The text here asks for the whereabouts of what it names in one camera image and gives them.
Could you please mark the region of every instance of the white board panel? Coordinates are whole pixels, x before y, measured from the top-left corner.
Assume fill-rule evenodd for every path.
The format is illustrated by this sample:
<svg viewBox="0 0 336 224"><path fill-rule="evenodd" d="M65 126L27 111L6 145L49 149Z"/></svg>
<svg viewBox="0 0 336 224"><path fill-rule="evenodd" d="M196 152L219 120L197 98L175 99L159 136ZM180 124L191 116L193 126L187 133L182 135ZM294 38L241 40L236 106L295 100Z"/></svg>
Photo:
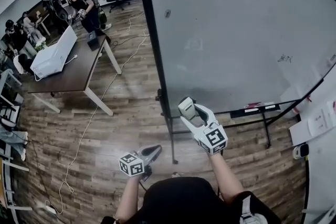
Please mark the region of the white board panel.
<svg viewBox="0 0 336 224"><path fill-rule="evenodd" d="M173 116L185 96L215 112L298 99L336 54L334 0L152 2Z"/></svg>

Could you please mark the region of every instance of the black t-shirt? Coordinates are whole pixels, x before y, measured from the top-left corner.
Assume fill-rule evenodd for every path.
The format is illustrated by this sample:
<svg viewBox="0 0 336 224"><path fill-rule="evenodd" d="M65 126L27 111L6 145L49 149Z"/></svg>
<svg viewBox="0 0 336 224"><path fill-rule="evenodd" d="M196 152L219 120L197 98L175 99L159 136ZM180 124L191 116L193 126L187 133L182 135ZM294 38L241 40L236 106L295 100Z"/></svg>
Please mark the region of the black t-shirt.
<svg viewBox="0 0 336 224"><path fill-rule="evenodd" d="M72 6L75 10L80 10L80 9L84 9L86 10L89 6L88 3L85 2L86 0L76 0L76 1L72 1L69 0L69 6Z"/></svg>
<svg viewBox="0 0 336 224"><path fill-rule="evenodd" d="M251 195L250 211L263 215L269 224L279 218L253 193L245 191L228 205L212 190L208 181L198 177L170 178L152 185L142 208L127 224L223 223L239 224L243 200Z"/></svg>
<svg viewBox="0 0 336 224"><path fill-rule="evenodd" d="M42 5L50 12L54 12L61 7L58 0L42 0Z"/></svg>
<svg viewBox="0 0 336 224"><path fill-rule="evenodd" d="M9 41L12 42L14 49L17 51L22 50L27 42L27 35L23 31L21 25L14 25L13 29L6 28L6 34L9 36Z"/></svg>

